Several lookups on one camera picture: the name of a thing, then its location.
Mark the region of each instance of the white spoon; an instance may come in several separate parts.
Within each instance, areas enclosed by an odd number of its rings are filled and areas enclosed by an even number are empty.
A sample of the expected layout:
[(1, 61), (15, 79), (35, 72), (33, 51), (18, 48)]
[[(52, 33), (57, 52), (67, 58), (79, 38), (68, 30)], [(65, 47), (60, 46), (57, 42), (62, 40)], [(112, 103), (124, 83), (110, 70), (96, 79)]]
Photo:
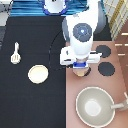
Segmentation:
[(19, 50), (19, 44), (16, 42), (15, 43), (15, 51), (14, 54), (11, 56), (11, 62), (13, 64), (18, 64), (21, 60), (20, 55), (18, 54), (18, 50)]

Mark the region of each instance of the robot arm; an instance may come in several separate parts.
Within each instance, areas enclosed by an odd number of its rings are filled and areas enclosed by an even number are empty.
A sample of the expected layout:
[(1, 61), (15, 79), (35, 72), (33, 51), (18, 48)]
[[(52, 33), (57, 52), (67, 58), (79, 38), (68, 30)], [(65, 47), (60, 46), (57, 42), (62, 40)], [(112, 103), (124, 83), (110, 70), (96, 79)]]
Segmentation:
[(87, 63), (98, 63), (101, 54), (90, 54), (93, 44), (93, 33), (98, 23), (98, 2), (90, 0), (89, 10), (66, 16), (62, 22), (63, 35), (70, 47), (62, 48), (60, 64), (69, 65), (77, 60), (85, 60)]

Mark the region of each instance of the table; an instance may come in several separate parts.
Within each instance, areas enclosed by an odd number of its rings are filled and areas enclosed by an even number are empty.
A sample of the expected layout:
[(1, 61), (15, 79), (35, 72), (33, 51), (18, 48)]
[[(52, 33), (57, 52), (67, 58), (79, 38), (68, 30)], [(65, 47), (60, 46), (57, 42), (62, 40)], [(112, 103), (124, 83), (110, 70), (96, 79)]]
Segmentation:
[[(9, 17), (0, 51), (0, 128), (65, 128), (66, 69), (49, 68), (49, 47), (61, 30), (63, 17)], [(21, 62), (10, 57), (19, 43)], [(52, 68), (60, 67), (59, 55), (65, 46), (62, 32), (51, 51)], [(34, 65), (49, 70), (48, 79), (33, 84), (28, 71)]]
[[(107, 58), (101, 58), (101, 62), (111, 62), (115, 67), (115, 73), (112, 76), (105, 77), (98, 72), (98, 64), (91, 64), (91, 73), (87, 77), (76, 76), (71, 68), (66, 69), (66, 128), (90, 128), (84, 124), (78, 117), (75, 110), (75, 100), (78, 93), (88, 87), (97, 86), (106, 90), (113, 98), (115, 103), (125, 100), (124, 92), (126, 87), (117, 56), (115, 42), (112, 41), (94, 41), (92, 50), (96, 50), (99, 45), (107, 45), (111, 48), (111, 55)], [(116, 111), (114, 120), (105, 128), (127, 128), (128, 110)]]

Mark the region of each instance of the black tablecloth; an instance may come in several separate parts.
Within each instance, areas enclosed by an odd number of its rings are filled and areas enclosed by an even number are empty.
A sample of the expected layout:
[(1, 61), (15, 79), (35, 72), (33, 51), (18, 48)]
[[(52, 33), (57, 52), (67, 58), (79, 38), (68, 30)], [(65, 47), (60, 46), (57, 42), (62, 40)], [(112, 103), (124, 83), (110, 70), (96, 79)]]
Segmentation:
[[(49, 68), (49, 46), (61, 30), (64, 17), (10, 17), (0, 51), (0, 128), (66, 128), (66, 71)], [(13, 65), (14, 44), (20, 45), (21, 62)], [(65, 46), (62, 32), (54, 41), (51, 66), (61, 67)], [(28, 79), (34, 65), (49, 70), (39, 85)]]

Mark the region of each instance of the bowl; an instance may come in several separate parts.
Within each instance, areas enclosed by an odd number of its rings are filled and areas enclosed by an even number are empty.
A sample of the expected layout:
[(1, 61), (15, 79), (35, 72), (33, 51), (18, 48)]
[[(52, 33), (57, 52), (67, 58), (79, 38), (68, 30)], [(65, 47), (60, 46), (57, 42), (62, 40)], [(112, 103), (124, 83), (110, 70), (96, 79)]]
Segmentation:
[(105, 127), (109, 125), (114, 116), (115, 109), (112, 97), (99, 87), (87, 87), (76, 98), (76, 112), (79, 118), (91, 127)]

